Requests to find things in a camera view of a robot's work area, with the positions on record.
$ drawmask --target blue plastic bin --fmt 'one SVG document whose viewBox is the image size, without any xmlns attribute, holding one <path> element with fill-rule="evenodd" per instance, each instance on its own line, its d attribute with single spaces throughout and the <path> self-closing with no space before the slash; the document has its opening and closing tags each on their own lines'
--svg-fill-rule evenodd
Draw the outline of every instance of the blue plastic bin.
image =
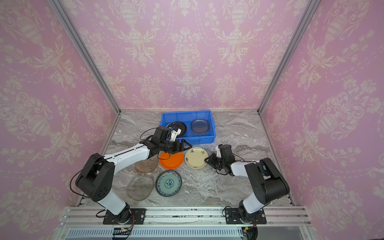
<svg viewBox="0 0 384 240">
<path fill-rule="evenodd" d="M 193 133 L 190 129 L 190 124 L 195 119 L 206 119 L 210 124 L 209 132 L 204 134 Z M 161 126 L 167 126 L 172 122 L 183 122 L 187 126 L 187 132 L 183 137 L 177 139 L 185 139 L 191 145 L 213 143 L 216 138 L 215 120 L 210 110 L 206 111 L 190 111 L 190 112 L 175 112 L 161 114 Z"/>
</svg>

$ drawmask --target pink damask wallpaper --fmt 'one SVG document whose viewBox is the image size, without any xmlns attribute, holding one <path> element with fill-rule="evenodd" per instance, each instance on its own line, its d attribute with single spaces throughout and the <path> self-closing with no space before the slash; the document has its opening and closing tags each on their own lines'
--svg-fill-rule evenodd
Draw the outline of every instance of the pink damask wallpaper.
<svg viewBox="0 0 384 240">
<path fill-rule="evenodd" d="M 0 1 L 0 232 L 50 239 L 116 117 L 48 1 Z"/>
<path fill-rule="evenodd" d="M 122 109 L 257 109 L 307 0 L 61 0 Z"/>
<path fill-rule="evenodd" d="M 322 0 L 263 113 L 319 240 L 384 238 L 383 10 Z"/>
</svg>

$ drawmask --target marble tabletop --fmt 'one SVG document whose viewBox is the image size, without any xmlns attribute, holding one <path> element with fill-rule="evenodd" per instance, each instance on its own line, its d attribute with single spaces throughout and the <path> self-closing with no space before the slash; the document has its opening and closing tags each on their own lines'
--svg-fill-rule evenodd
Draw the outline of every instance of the marble tabletop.
<svg viewBox="0 0 384 240">
<path fill-rule="evenodd" d="M 194 145 L 194 147 L 201 147 L 210 155 L 215 152 L 217 145 L 229 144 L 232 146 L 232 151 L 246 161 L 260 160 L 265 157 L 275 161 L 260 116 L 256 111 L 213 111 L 212 115 L 216 124 L 215 142 Z M 161 112 L 123 112 L 107 154 L 137 144 L 140 135 L 145 130 L 159 126 L 160 119 Z M 156 180 L 157 176 L 165 170 L 159 163 L 156 169 L 147 175 Z M 159 195 L 154 187 L 148 198 L 142 201 L 129 198 L 126 193 L 127 185 L 138 174 L 133 166 L 129 166 L 115 175 L 112 189 L 130 206 L 134 207 L 236 206 L 252 193 L 247 178 L 216 174 L 209 165 L 201 169 L 193 169 L 183 162 L 175 171 L 182 177 L 182 187 L 178 193 L 171 197 Z M 285 196 L 271 204 L 290 205 L 290 199 Z M 85 205 L 96 206 L 97 204 L 87 200 Z"/>
</svg>

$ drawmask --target metal vent grille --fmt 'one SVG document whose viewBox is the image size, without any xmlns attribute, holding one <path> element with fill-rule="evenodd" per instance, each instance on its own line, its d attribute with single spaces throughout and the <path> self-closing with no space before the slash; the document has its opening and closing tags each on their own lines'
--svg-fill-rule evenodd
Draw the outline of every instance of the metal vent grille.
<svg viewBox="0 0 384 240">
<path fill-rule="evenodd" d="M 86 237 L 102 237 L 102 236 L 111 236 L 113 233 L 113 227 L 108 228 L 94 228 L 94 227 L 76 227 L 76 228 L 70 228 L 67 238 L 68 237 L 79 237 L 79 236 L 86 236 Z"/>
<path fill-rule="evenodd" d="M 110 237 L 114 228 L 71 227 L 66 238 Z M 132 237 L 242 237 L 241 227 L 137 227 Z"/>
<path fill-rule="evenodd" d="M 131 236 L 140 237 L 242 237 L 237 227 L 146 227 L 134 228 Z"/>
</svg>

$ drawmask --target clear glass plate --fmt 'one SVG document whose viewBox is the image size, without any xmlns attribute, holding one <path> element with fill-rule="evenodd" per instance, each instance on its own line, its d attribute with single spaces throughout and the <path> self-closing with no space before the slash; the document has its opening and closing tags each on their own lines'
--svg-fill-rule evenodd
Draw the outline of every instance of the clear glass plate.
<svg viewBox="0 0 384 240">
<path fill-rule="evenodd" d="M 136 201 L 143 201 L 150 195 L 154 185 L 155 181 L 151 175 L 136 174 L 127 185 L 127 196 Z"/>
</svg>

